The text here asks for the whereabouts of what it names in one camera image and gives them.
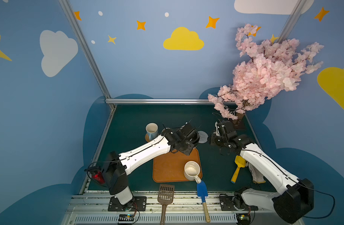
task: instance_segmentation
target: mug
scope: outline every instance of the mug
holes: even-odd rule
[[[157,124],[155,124],[155,123],[147,124],[146,131],[147,131],[148,139],[150,141],[152,141],[153,139],[155,139],[158,136]]]
[[[201,179],[198,174],[201,172],[199,164],[195,161],[189,161],[185,164],[185,169],[183,171],[187,180],[196,180],[197,184],[201,183]]]

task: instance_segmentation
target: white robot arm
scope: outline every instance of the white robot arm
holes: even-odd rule
[[[277,192],[246,189],[240,193],[246,205],[258,206],[272,211],[286,222],[294,223],[313,209],[313,184],[299,180],[265,154],[246,135],[237,136],[230,121],[216,123],[216,132],[211,137],[211,145],[234,149],[247,162],[258,169],[271,182]],[[159,155],[176,149],[189,155],[197,145],[199,135],[194,127],[186,125],[177,130],[166,130],[162,135],[134,150],[117,155],[111,152],[102,168],[102,175],[111,195],[121,205],[127,205],[133,195],[128,187],[127,175],[137,167]]]
[[[300,180],[281,167],[246,135],[237,136],[230,121],[215,124],[216,132],[211,145],[232,148],[248,163],[252,164],[268,179],[277,192],[258,191],[252,188],[241,191],[246,205],[275,211],[287,223],[295,223],[314,207],[313,184]]]

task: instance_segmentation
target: white cloud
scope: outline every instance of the white cloud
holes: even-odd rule
[[[40,46],[44,57],[42,59],[42,70],[48,77],[58,74],[67,65],[79,50],[77,42],[68,38],[62,31],[45,30],[40,36]]]
[[[240,13],[263,13],[289,15],[298,0],[235,0],[235,10]],[[307,0],[302,8],[305,13],[314,0]]]

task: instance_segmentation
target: white cloth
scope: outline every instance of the white cloth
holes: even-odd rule
[[[252,174],[253,182],[258,183],[258,184],[265,183],[263,174],[259,172],[252,164],[249,163],[248,168]]]

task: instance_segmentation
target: artificial flower tree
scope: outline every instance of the artificial flower tree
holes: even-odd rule
[[[236,113],[244,114],[253,110],[263,104],[266,98],[271,99],[282,90],[294,91],[301,81],[301,75],[316,71],[323,63],[314,63],[313,60],[323,45],[315,42],[301,50],[302,53],[296,53],[299,45],[296,39],[282,43],[264,40],[257,45],[251,37],[257,28],[256,25],[247,24],[237,29],[236,46],[241,51],[240,56],[247,54],[251,59],[235,67],[233,85],[222,86],[217,95],[208,94],[208,100],[215,104],[215,109],[224,118],[238,119]],[[234,101],[237,108],[229,109],[224,105],[226,101]]]

